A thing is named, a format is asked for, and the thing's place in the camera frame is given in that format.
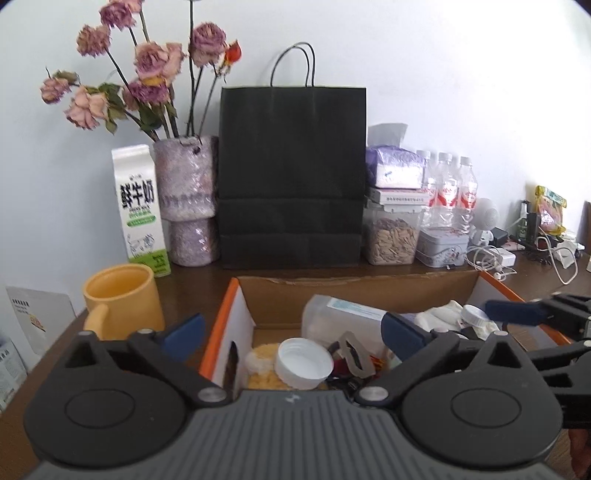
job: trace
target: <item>purple package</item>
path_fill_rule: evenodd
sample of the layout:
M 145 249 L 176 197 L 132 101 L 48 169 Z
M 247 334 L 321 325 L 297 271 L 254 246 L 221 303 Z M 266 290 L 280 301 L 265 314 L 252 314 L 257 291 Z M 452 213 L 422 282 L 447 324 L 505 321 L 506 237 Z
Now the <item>purple package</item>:
M 419 189 L 427 161 L 416 153 L 391 145 L 365 149 L 368 184 L 379 189 Z

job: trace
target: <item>metal screw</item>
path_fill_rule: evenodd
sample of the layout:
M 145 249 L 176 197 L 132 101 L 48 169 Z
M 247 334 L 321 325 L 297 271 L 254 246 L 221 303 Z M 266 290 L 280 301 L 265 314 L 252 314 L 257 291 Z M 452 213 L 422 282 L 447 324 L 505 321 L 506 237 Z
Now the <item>metal screw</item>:
M 199 391 L 197 398 L 206 403 L 219 403 L 226 400 L 228 394 L 219 387 L 206 387 Z
M 363 387 L 359 390 L 359 396 L 366 401 L 384 401 L 388 395 L 384 387 Z

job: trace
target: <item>white cloth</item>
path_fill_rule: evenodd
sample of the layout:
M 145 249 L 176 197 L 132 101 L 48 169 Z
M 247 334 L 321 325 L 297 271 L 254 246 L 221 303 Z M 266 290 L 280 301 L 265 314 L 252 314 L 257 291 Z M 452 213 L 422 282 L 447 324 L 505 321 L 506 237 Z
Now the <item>white cloth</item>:
M 462 306 L 455 300 L 452 300 L 447 305 L 433 307 L 425 312 L 417 313 L 414 323 L 427 332 L 444 329 L 459 332 L 468 326 L 462 320 Z M 486 340 L 492 332 L 499 330 L 499 327 L 493 321 L 486 322 L 483 327 L 474 325 L 471 325 L 471 327 L 474 328 L 478 338 L 482 340 Z

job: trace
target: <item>black paper bag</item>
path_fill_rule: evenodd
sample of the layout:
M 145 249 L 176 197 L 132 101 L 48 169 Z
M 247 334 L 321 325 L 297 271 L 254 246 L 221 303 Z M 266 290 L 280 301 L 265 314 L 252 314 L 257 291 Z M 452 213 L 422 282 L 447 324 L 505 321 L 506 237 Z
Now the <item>black paper bag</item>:
M 312 52 L 311 86 L 308 77 L 304 87 L 273 86 L 277 64 L 294 48 L 306 55 L 310 73 L 302 45 Z M 282 53 L 271 86 L 222 90 L 217 181 L 225 266 L 327 267 L 358 261 L 366 92 L 316 87 L 315 69 L 312 47 L 300 43 Z M 339 218 L 324 224 L 331 212 Z M 347 236 L 343 247 L 339 235 Z

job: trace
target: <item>mug handle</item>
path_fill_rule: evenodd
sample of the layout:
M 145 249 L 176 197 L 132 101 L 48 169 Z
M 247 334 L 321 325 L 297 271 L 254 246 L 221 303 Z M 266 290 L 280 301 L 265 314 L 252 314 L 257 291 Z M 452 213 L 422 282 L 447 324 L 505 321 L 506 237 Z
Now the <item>mug handle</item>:
M 109 307 L 104 303 L 99 303 L 89 312 L 83 330 L 92 330 L 100 340 L 108 340 L 105 338 L 105 321 L 108 314 Z

